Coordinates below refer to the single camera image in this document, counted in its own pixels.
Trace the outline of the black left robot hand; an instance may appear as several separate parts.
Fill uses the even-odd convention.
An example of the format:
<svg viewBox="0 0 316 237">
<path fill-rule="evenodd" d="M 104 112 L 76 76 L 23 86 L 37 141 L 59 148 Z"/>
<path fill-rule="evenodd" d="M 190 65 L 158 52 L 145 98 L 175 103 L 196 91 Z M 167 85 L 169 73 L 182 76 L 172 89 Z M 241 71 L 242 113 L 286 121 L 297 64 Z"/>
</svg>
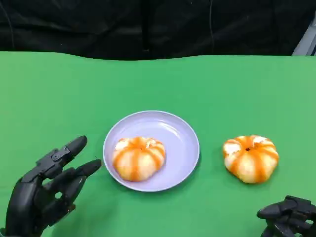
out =
<svg viewBox="0 0 316 237">
<path fill-rule="evenodd" d="M 80 136 L 60 149 L 53 149 L 15 184 L 6 212 L 2 237 L 39 237 L 75 210 L 76 198 L 86 179 L 101 167 L 95 159 L 78 168 L 64 169 L 86 146 Z"/>
</svg>

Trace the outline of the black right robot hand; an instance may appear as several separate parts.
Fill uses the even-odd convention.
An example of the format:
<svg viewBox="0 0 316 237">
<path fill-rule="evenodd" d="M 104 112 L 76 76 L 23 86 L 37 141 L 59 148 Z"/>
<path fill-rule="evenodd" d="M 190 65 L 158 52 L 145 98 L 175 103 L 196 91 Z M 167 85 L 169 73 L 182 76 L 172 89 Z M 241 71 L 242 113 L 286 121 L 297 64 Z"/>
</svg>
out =
<svg viewBox="0 0 316 237">
<path fill-rule="evenodd" d="M 257 212 L 267 223 L 263 237 L 314 237 L 316 235 L 316 206 L 310 200 L 286 196 L 281 202 L 268 205 Z"/>
</svg>

